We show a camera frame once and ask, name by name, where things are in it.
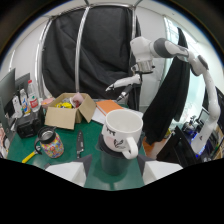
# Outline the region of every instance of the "packaging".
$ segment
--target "packaging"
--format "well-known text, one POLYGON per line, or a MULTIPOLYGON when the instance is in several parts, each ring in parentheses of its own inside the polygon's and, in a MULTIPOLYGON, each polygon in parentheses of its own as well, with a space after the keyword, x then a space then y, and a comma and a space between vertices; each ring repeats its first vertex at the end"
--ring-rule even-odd
POLYGON ((78 108, 56 108, 56 104, 65 98, 73 97, 76 93, 63 93, 48 105, 45 125, 74 130, 75 123, 81 123, 84 117, 89 123, 96 109, 96 103, 86 94, 81 93, 84 101, 78 108))

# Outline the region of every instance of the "cup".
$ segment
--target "cup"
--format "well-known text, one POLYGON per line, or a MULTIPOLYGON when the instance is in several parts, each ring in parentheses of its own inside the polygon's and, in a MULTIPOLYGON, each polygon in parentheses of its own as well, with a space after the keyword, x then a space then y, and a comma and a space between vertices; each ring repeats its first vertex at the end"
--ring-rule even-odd
POLYGON ((122 152, 126 159, 138 155, 138 141, 142 132, 143 121, 132 111, 117 109, 106 115, 102 135, 108 148, 122 152))
POLYGON ((40 142, 41 148, 50 158, 58 158, 64 152, 63 143, 59 135, 55 132, 56 127, 42 127, 37 134, 34 148, 40 142))

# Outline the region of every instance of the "yellow object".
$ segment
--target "yellow object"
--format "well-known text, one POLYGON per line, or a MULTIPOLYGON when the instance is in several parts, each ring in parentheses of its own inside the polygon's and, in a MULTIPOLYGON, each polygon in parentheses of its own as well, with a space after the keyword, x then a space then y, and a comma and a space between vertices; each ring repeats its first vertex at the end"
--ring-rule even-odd
POLYGON ((30 153, 23 161, 22 163, 26 163, 29 159, 31 159, 35 155, 35 152, 30 153))
POLYGON ((55 107, 57 107, 57 108, 61 108, 61 107, 62 107, 62 103, 57 103, 57 104, 55 105, 55 107))
POLYGON ((63 103, 62 106, 65 108, 72 108, 72 105, 70 103, 63 103))

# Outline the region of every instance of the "orange object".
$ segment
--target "orange object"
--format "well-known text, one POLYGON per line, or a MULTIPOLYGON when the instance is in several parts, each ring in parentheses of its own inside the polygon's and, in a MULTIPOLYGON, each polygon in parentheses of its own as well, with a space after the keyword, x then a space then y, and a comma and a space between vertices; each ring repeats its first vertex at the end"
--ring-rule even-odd
POLYGON ((113 100, 103 100, 96 102, 97 108, 106 116, 112 110, 124 109, 113 100))

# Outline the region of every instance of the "bottle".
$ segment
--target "bottle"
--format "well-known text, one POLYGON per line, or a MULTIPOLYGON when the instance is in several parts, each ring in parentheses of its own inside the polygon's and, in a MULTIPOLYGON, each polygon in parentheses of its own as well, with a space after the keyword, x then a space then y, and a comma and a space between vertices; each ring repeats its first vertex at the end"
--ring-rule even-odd
POLYGON ((31 112, 31 110, 30 110, 30 106, 28 104, 26 92, 25 92, 24 89, 20 90, 20 101, 21 101, 21 104, 22 104, 22 108, 23 108, 24 114, 25 115, 29 114, 31 112))
POLYGON ((32 111, 37 112, 40 109, 40 106, 39 106, 39 103, 38 103, 37 95, 36 95, 35 88, 33 86, 32 80, 28 81, 27 92, 28 92, 28 98, 29 98, 29 102, 30 102, 30 106, 32 108, 32 111))
POLYGON ((14 93, 14 97, 12 99, 13 107, 16 113, 16 117, 20 118, 23 116, 23 109, 19 103, 19 97, 14 93))

